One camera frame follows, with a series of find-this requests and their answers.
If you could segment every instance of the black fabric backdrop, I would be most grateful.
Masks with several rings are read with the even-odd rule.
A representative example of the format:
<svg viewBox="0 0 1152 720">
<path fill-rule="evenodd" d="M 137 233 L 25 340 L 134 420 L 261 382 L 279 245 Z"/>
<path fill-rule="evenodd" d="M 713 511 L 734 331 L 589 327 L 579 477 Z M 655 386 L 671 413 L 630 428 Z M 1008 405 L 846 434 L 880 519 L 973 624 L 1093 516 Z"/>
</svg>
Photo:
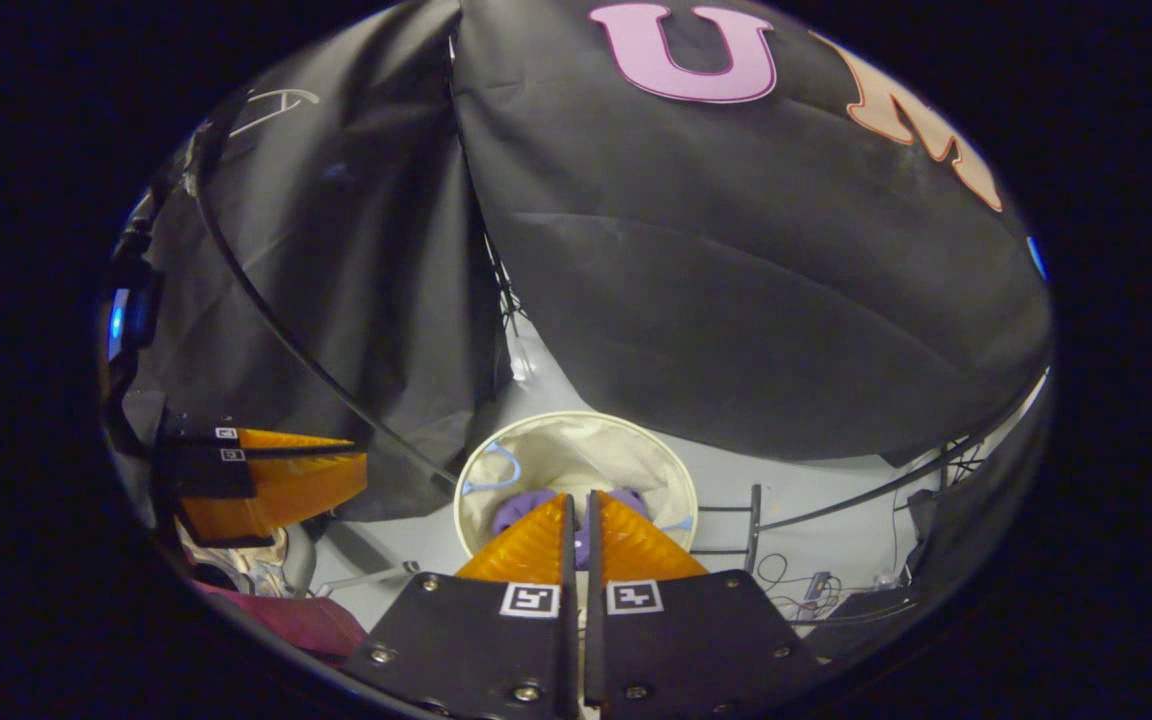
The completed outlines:
<svg viewBox="0 0 1152 720">
<path fill-rule="evenodd" d="M 692 3 L 660 3 L 681 67 L 727 67 Z M 708 3 L 771 20 L 778 76 L 713 105 L 626 82 L 602 0 L 462 5 L 454 104 L 488 233 L 596 410 L 764 457 L 908 454 L 1033 382 L 1051 310 L 1000 165 L 998 214 L 861 127 L 809 28 Z"/>
<path fill-rule="evenodd" d="M 312 92 L 242 129 L 209 184 L 247 274 L 308 351 L 437 464 L 465 446 L 477 406 L 508 367 L 498 290 L 447 96 L 447 37 L 458 5 L 404 3 L 306 47 L 256 78 L 251 94 Z M 251 101 L 234 128 L 279 99 Z M 142 381 L 188 414 L 242 427 L 370 438 L 280 347 L 234 286 L 175 190 L 150 259 L 168 272 Z M 424 515 L 442 479 L 369 447 L 369 488 L 344 520 Z"/>
</svg>

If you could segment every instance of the white sticker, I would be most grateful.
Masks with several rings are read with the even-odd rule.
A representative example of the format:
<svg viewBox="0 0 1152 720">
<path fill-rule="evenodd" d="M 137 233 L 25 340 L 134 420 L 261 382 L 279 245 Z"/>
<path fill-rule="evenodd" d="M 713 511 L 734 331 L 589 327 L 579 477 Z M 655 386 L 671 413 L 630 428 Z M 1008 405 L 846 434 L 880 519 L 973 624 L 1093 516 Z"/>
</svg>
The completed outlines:
<svg viewBox="0 0 1152 720">
<path fill-rule="evenodd" d="M 503 590 L 500 615 L 509 617 L 558 617 L 561 588 L 535 583 L 509 583 Z"/>
<path fill-rule="evenodd" d="M 654 579 L 607 583 L 608 615 L 637 615 L 642 612 L 664 612 L 660 588 Z"/>
</svg>

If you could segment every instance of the blue light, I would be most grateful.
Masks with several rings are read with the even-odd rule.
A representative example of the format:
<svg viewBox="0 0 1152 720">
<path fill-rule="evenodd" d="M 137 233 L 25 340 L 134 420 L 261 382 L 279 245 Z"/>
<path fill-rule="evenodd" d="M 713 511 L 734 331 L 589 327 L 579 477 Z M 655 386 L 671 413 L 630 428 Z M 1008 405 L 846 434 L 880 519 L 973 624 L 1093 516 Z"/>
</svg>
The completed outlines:
<svg viewBox="0 0 1152 720">
<path fill-rule="evenodd" d="M 1043 267 L 1043 258 L 1038 256 L 1038 247 L 1034 245 L 1034 238 L 1025 238 L 1029 242 L 1029 256 L 1034 259 L 1034 265 L 1038 266 L 1038 274 L 1043 275 L 1044 281 L 1047 279 L 1047 270 Z"/>
</svg>

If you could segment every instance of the purple cloth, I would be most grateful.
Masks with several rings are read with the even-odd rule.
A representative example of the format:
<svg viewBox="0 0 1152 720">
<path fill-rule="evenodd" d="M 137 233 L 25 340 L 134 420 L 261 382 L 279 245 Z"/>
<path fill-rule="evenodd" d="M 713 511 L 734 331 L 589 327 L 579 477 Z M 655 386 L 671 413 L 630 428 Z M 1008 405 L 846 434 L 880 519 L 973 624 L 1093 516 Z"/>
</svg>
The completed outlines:
<svg viewBox="0 0 1152 720">
<path fill-rule="evenodd" d="M 607 495 L 616 498 L 616 500 L 632 507 L 644 518 L 650 520 L 646 503 L 643 502 L 643 497 L 636 488 L 614 488 Z M 576 533 L 576 569 L 589 570 L 589 507 L 585 507 L 585 524 Z"/>
<path fill-rule="evenodd" d="M 506 528 L 517 523 L 528 511 L 538 509 L 544 503 L 558 495 L 552 488 L 536 488 L 531 492 L 521 492 L 509 500 L 503 501 L 492 520 L 492 537 L 498 537 Z"/>
</svg>

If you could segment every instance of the bolt head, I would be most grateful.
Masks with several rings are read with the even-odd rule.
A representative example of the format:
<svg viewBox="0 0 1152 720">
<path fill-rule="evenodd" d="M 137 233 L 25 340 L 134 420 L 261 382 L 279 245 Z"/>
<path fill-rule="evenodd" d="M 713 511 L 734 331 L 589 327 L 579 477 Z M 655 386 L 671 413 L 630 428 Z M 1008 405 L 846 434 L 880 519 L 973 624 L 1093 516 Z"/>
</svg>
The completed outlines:
<svg viewBox="0 0 1152 720">
<path fill-rule="evenodd" d="M 517 702 L 538 702 L 540 691 L 531 685 L 520 685 L 513 688 L 513 698 Z"/>
</svg>

